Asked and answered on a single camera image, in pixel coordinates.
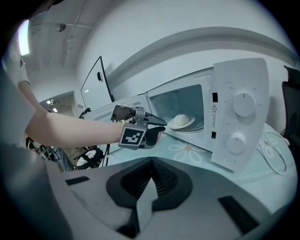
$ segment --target floral pattern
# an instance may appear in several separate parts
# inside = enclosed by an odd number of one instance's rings
[[[270,142],[275,146],[275,148],[278,150],[278,152],[281,153],[280,149],[277,147],[277,140],[273,138],[269,138]],[[272,146],[269,144],[268,141],[264,141],[262,138],[259,139],[259,143],[262,146],[262,151],[265,153],[266,157],[273,158],[275,150],[272,148]]]
[[[177,151],[177,153],[173,157],[173,160],[179,162],[185,162],[186,160],[190,160],[192,163],[197,165],[202,163],[203,160],[199,153],[206,152],[206,150],[190,145],[187,142],[177,142],[178,144],[173,144],[168,147],[170,151]]]

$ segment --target microwave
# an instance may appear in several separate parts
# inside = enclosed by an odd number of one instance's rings
[[[164,131],[212,152],[211,161],[240,171],[250,160],[266,121],[269,77],[266,61],[249,58],[216,63],[166,82],[143,94],[118,100],[83,117],[110,121],[116,104],[143,107],[166,122],[178,114],[195,116],[183,129]]]

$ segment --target chair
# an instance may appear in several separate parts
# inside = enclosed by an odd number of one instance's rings
[[[288,75],[288,83],[296,83],[300,84],[300,71],[284,66],[287,70],[287,75]]]
[[[285,100],[285,133],[284,136],[290,142],[291,152],[300,150],[300,84],[296,79],[282,82],[282,91]]]
[[[90,159],[86,153],[91,151],[91,150],[96,150],[96,154],[95,156]],[[81,155],[77,156],[74,158],[74,160],[77,160],[79,158],[83,158],[84,160],[87,161],[87,163],[85,163],[84,165],[82,166],[78,166],[76,169],[77,170],[81,170],[81,169],[87,169],[88,167],[91,167],[91,168],[97,168],[99,167],[100,163],[101,163],[101,159],[103,159],[104,155],[103,155],[103,151],[100,150],[99,148],[97,148],[96,146],[93,146],[91,149],[89,150],[86,150],[84,153],[82,153]]]

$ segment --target black slot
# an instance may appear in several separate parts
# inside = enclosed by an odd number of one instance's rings
[[[100,75],[100,73],[99,72],[97,72],[97,78],[98,78],[98,80],[99,81],[101,81],[102,79],[101,79],[101,75]]]
[[[218,102],[218,93],[217,92],[213,92],[212,93],[212,101],[214,103],[217,103]]]
[[[217,135],[216,132],[211,132],[211,138],[216,139],[216,135]]]
[[[68,180],[66,180],[66,183],[70,186],[70,185],[85,182],[88,180],[90,180],[88,177],[83,176],[83,177],[79,177],[79,178],[68,179]]]
[[[218,200],[243,234],[258,226],[258,223],[233,197],[221,197]]]

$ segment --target microwave control panel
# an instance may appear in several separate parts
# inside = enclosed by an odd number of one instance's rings
[[[239,171],[251,159],[267,118],[267,64],[262,58],[220,62],[214,75],[218,118],[211,160]]]

